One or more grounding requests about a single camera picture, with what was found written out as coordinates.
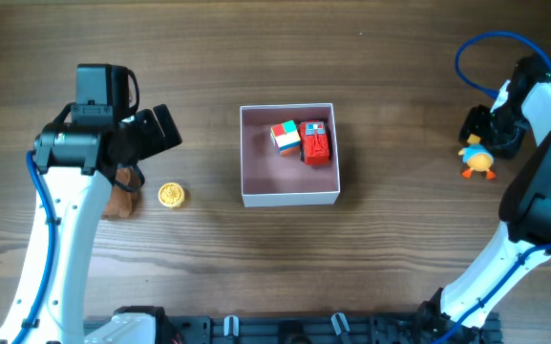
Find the yellow duck toy blue hat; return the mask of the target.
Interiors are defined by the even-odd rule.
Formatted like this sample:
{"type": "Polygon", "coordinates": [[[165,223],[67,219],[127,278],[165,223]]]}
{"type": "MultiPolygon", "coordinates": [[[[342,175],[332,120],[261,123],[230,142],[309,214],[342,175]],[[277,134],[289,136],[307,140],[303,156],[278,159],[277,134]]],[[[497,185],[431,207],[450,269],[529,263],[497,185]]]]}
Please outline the yellow duck toy blue hat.
{"type": "Polygon", "coordinates": [[[480,137],[471,134],[467,139],[468,145],[458,151],[462,157],[462,162],[467,168],[461,173],[461,176],[470,179],[474,172],[482,173],[486,180],[494,180],[496,173],[491,170],[494,164],[494,157],[489,151],[480,144],[480,137]]]}

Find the yellow round toy wheel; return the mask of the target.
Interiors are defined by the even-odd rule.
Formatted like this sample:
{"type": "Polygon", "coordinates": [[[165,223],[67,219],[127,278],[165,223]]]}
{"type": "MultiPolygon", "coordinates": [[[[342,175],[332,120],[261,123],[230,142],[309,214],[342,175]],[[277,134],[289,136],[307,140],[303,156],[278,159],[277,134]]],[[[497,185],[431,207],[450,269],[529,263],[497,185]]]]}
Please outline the yellow round toy wheel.
{"type": "Polygon", "coordinates": [[[159,189],[158,199],[165,207],[177,208],[185,201],[185,191],[178,183],[165,183],[159,189]]]}

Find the brown plush toy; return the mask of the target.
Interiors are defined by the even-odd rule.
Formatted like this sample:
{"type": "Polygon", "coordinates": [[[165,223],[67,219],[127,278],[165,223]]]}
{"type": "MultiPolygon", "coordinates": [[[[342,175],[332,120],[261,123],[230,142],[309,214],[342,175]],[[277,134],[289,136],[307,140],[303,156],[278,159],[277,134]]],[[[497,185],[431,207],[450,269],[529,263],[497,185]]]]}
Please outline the brown plush toy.
{"type": "MultiPolygon", "coordinates": [[[[117,170],[117,181],[125,185],[135,183],[138,177],[130,168],[119,168],[117,170]]],[[[114,185],[110,199],[101,215],[102,219],[129,218],[132,214],[134,204],[137,200],[137,192],[127,192],[117,185],[114,185]]]]}

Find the colourful puzzle cube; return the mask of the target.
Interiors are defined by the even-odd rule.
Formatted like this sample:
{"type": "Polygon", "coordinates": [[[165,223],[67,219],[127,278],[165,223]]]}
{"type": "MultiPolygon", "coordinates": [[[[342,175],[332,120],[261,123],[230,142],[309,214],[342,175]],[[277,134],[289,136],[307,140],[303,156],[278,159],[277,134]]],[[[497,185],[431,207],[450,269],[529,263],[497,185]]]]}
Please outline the colourful puzzle cube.
{"type": "Polygon", "coordinates": [[[301,148],[301,138],[294,120],[272,126],[270,137],[280,156],[298,151],[301,148]]]}

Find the red toy truck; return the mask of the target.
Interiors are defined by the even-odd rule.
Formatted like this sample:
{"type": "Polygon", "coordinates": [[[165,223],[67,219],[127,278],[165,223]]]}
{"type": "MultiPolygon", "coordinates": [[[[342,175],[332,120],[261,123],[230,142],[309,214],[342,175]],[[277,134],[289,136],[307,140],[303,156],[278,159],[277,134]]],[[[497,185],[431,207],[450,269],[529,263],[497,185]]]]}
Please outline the red toy truck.
{"type": "Polygon", "coordinates": [[[309,120],[300,124],[301,160],[306,165],[325,165],[330,162],[330,148],[326,124],[309,120]]]}

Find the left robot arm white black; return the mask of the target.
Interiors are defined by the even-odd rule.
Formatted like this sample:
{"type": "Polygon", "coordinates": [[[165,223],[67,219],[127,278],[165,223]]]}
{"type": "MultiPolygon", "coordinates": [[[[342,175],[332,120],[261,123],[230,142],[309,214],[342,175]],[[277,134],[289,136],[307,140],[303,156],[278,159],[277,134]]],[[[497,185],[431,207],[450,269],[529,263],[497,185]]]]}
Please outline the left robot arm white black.
{"type": "Polygon", "coordinates": [[[0,343],[81,343],[95,232],[121,167],[181,144],[168,108],[140,110],[132,70],[76,68],[75,100],[35,138],[26,163],[36,189],[30,242],[0,343]]]}

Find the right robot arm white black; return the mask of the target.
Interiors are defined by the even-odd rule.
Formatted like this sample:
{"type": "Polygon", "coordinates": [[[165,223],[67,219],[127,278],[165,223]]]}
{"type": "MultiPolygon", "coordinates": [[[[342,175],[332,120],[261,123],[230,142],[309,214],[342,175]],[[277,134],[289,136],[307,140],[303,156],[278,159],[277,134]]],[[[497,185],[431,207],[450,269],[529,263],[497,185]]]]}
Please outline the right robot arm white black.
{"type": "Polygon", "coordinates": [[[526,132],[537,149],[509,184],[498,228],[454,282],[415,314],[414,343],[474,343],[495,305],[532,269],[551,259],[551,59],[521,58],[490,107],[471,109],[459,133],[465,161],[486,153],[512,159],[526,132]]]}

